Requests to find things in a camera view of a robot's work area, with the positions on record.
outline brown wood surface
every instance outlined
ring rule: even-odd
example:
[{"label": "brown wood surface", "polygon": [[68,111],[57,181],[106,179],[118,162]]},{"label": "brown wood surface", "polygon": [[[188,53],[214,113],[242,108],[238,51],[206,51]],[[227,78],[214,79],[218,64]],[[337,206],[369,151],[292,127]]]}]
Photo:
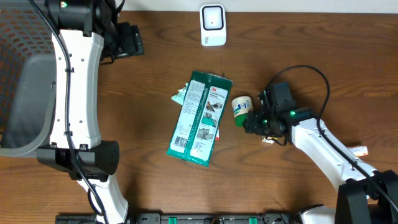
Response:
[{"label": "brown wood surface", "polygon": [[[318,167],[292,147],[262,144],[234,125],[231,100],[253,97],[285,67],[310,64],[327,75],[323,119],[363,160],[398,171],[398,16],[227,13],[222,47],[200,43],[197,12],[122,12],[138,24],[145,55],[100,66],[98,122],[121,147],[117,177],[132,211],[254,213],[334,207],[336,192]],[[209,167],[166,156],[181,106],[170,97],[192,70],[233,80]],[[287,73],[300,106],[319,110],[325,84],[314,72]],[[0,222],[53,223],[59,213],[91,213],[84,190],[35,159],[0,158]]]}]

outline green package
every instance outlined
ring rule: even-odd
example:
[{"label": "green package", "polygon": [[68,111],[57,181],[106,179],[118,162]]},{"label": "green package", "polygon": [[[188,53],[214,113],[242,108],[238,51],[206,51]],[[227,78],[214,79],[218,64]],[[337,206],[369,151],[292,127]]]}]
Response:
[{"label": "green package", "polygon": [[193,71],[167,155],[209,166],[232,81]]}]

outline white backdrop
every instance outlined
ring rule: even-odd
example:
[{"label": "white backdrop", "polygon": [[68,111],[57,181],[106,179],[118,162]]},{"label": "white backdrop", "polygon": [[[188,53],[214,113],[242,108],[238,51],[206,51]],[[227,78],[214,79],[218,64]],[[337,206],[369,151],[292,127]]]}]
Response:
[{"label": "white backdrop", "polygon": [[398,0],[126,0],[123,10],[198,11],[208,3],[221,3],[229,12],[398,13]]}]

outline gray plastic basket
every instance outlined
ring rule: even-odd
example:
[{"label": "gray plastic basket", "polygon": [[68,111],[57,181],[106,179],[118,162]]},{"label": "gray plastic basket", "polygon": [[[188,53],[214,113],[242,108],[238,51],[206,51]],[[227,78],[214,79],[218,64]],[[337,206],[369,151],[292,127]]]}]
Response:
[{"label": "gray plastic basket", "polygon": [[[43,8],[44,1],[36,1]],[[35,156],[55,108],[51,31],[28,1],[0,0],[0,156]]]}]

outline white container with black square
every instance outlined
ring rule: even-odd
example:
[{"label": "white container with black square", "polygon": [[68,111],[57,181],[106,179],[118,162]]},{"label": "white container with black square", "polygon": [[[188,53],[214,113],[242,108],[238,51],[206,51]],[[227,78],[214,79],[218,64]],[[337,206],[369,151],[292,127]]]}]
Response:
[{"label": "white container with black square", "polygon": [[221,46],[226,42],[225,8],[220,4],[207,4],[200,8],[201,44]]}]

